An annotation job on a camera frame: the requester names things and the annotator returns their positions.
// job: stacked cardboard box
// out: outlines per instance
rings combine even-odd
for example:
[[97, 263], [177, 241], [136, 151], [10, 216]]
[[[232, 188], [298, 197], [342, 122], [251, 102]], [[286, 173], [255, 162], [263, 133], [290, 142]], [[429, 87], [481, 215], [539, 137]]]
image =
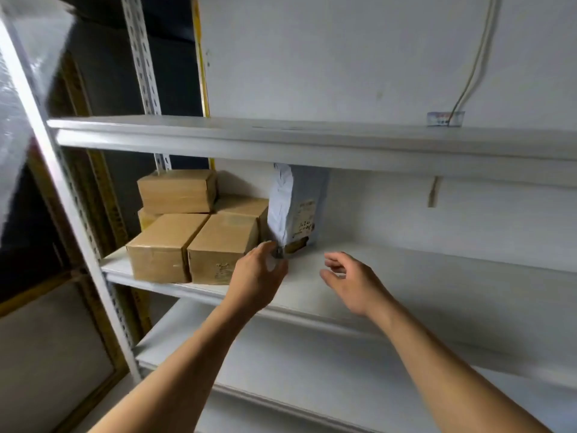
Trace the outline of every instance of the stacked cardboard box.
[[212, 170], [154, 173], [138, 186], [142, 232], [126, 245], [135, 279], [229, 284], [238, 259], [268, 237], [268, 200], [215, 200]]

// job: white cord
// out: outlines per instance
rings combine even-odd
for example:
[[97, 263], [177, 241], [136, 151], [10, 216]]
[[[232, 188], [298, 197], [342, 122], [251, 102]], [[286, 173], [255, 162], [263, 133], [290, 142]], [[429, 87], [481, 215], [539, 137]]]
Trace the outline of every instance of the white cord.
[[477, 50], [477, 55], [475, 56], [475, 62], [473, 62], [471, 74], [469, 74], [469, 79], [467, 79], [467, 83], [465, 85], [465, 88], [464, 88], [463, 92], [461, 93], [461, 95], [459, 96], [457, 103], [455, 103], [455, 106], [453, 106], [453, 110], [451, 111], [451, 114], [449, 115], [449, 118], [447, 120], [447, 126], [449, 126], [449, 124], [451, 124], [451, 118], [453, 118], [453, 115], [455, 114], [455, 111], [459, 107], [461, 100], [463, 100], [463, 97], [467, 93], [467, 89], [469, 89], [469, 85], [471, 85], [471, 81], [472, 81], [473, 76], [475, 75], [475, 71], [477, 71], [477, 65], [479, 63], [479, 58], [481, 57], [483, 47], [485, 46], [485, 41], [487, 40], [487, 34], [488, 34], [489, 29], [490, 29], [489, 26], [490, 26], [490, 24], [492, 22], [492, 18], [494, 16], [494, 15], [492, 15], [493, 10], [494, 10], [494, 4], [495, 4], [495, 0], [489, 0], [489, 7], [487, 8], [487, 17], [485, 18], [485, 28], [483, 29], [483, 35], [481, 35], [481, 42], [479, 43], [479, 49]]

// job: human arm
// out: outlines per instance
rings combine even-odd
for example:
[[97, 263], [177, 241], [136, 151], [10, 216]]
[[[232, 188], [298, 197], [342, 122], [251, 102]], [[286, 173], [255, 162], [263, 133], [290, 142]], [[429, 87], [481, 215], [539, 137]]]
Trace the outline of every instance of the human arm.
[[275, 247], [274, 242], [261, 243], [237, 261], [221, 304], [90, 433], [194, 431], [230, 345], [274, 298], [287, 273], [286, 260], [267, 270], [265, 258]]
[[325, 265], [332, 270], [321, 271], [325, 283], [389, 338], [441, 431], [550, 431], [429, 332], [370, 267], [344, 252], [325, 254]]

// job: perforated metal upright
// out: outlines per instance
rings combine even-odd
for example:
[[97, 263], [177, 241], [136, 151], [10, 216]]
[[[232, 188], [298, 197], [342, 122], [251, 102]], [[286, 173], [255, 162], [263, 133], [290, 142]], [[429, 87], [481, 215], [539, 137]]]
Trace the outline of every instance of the perforated metal upright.
[[[145, 114], [159, 115], [160, 102], [141, 2], [140, 0], [122, 0], [122, 6], [134, 58], [134, 67], [139, 80], [144, 112]], [[3, 6], [0, 6], [0, 52], [11, 76], [14, 88], [22, 102], [40, 152], [54, 181], [54, 186], [75, 234], [86, 267], [102, 300], [114, 334], [118, 339], [130, 373], [135, 382], [139, 382], [142, 376], [134, 358], [134, 341], [127, 328], [122, 308], [119, 305], [116, 288], [113, 284], [106, 281], [100, 269], [102, 256], [96, 246], [95, 236], [90, 228], [87, 213], [71, 179], [61, 148], [55, 142], [53, 134], [47, 126], [48, 114], [44, 103], [39, 99], [38, 87], [34, 80], [30, 62], [10, 15], [5, 12]], [[171, 168], [169, 155], [157, 153], [155, 154], [155, 161], [156, 168], [160, 173]]]

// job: forearm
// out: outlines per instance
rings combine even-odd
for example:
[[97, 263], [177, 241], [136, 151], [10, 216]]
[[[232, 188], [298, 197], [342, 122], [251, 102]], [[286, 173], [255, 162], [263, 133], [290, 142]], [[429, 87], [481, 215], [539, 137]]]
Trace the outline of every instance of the forearm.
[[391, 340], [443, 432], [549, 431], [454, 355], [400, 304], [380, 301], [369, 317]]
[[91, 433], [194, 431], [228, 349], [251, 316], [223, 301]]

